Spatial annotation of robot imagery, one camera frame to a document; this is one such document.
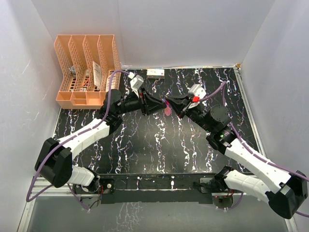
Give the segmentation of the pink strap keyring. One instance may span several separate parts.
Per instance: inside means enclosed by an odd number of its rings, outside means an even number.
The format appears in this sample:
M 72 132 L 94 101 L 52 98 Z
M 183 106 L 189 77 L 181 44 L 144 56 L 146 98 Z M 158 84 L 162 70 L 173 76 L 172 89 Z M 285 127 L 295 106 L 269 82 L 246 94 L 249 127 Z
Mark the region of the pink strap keyring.
M 165 108 L 164 112 L 165 112 L 166 116 L 170 116 L 171 115 L 171 107 L 170 107 L 168 102 L 166 102 L 166 108 Z

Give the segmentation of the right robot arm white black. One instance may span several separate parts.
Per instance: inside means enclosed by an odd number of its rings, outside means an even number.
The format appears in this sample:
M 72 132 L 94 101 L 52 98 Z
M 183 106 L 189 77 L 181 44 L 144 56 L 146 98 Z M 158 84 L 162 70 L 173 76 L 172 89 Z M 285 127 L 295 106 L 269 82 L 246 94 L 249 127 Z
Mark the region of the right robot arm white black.
M 225 192 L 240 190 L 266 202 L 279 216 L 291 219 L 308 197 L 308 177 L 300 171 L 290 171 L 266 159 L 242 140 L 231 126 L 227 109 L 215 105 L 205 111 L 199 97 L 168 97 L 166 101 L 179 118 L 187 116 L 205 131 L 211 147 L 237 161 L 255 176 L 250 177 L 230 167 L 215 176 L 215 186 Z

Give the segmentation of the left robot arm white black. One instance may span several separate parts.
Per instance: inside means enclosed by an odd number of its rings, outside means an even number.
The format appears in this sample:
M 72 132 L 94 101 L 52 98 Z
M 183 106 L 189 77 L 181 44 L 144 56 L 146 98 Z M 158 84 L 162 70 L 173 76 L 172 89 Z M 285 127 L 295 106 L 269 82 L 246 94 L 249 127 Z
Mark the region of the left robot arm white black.
M 89 124 L 61 139 L 44 141 L 35 171 L 56 188 L 75 184 L 94 193 L 100 186 L 97 174 L 89 168 L 74 166 L 73 160 L 96 141 L 113 134 L 123 122 L 121 115 L 140 110 L 148 116 L 165 108 L 163 100 L 151 96 L 144 88 L 126 98 L 119 90 L 112 89 Z

